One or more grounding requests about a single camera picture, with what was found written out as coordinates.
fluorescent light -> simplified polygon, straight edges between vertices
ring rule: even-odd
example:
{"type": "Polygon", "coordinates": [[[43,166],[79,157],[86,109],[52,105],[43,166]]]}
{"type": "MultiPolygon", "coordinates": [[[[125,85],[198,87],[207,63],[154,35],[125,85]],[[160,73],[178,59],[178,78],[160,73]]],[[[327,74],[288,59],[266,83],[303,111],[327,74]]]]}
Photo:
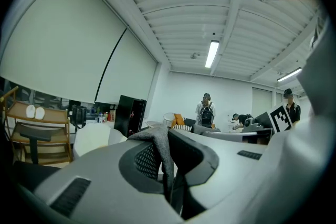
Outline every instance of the fluorescent light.
{"type": "Polygon", "coordinates": [[[297,70],[294,70],[293,72],[289,73],[288,75],[285,75],[284,77],[278,79],[278,82],[282,81],[282,80],[285,80],[285,79],[288,79],[290,78],[291,76],[294,76],[295,74],[299,73],[302,71],[302,68],[298,68],[297,70]]]}
{"type": "Polygon", "coordinates": [[[206,59],[206,64],[205,64],[206,68],[211,67],[212,62],[214,61],[217,50],[218,50],[218,46],[219,46],[219,41],[211,40],[209,54],[208,54],[208,58],[206,59]]]}

cap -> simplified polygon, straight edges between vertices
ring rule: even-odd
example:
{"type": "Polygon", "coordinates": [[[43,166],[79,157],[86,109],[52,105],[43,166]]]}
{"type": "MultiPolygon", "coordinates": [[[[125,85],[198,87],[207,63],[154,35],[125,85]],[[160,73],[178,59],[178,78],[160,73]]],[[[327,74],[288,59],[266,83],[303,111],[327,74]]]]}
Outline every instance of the cap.
{"type": "Polygon", "coordinates": [[[284,94],[283,95],[284,98],[288,98],[290,95],[292,95],[292,90],[287,89],[287,90],[285,90],[285,92],[283,94],[284,94]]]}
{"type": "Polygon", "coordinates": [[[239,116],[239,115],[238,115],[237,113],[233,114],[233,116],[232,116],[232,120],[235,119],[235,116],[239,116]]]}

backpack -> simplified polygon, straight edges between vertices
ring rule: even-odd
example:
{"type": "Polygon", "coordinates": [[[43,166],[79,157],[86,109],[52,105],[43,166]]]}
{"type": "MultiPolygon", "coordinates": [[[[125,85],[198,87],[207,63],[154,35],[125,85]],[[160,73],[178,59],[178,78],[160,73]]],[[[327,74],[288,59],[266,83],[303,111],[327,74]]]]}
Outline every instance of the backpack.
{"type": "Polygon", "coordinates": [[[214,120],[214,113],[212,111],[211,107],[212,102],[209,106],[203,107],[200,112],[199,122],[202,126],[212,128],[212,122],[214,120]]]}

white ceiling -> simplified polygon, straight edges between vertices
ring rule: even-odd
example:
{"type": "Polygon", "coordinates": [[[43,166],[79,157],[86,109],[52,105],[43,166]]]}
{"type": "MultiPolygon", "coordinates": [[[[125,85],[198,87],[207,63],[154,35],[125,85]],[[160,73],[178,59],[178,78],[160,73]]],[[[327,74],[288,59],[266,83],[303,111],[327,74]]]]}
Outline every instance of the white ceiling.
{"type": "Polygon", "coordinates": [[[297,80],[277,84],[303,67],[316,6],[305,0],[134,0],[167,56],[171,70],[208,74],[298,89],[297,80]],[[220,47],[211,69],[211,40],[220,47]]]}

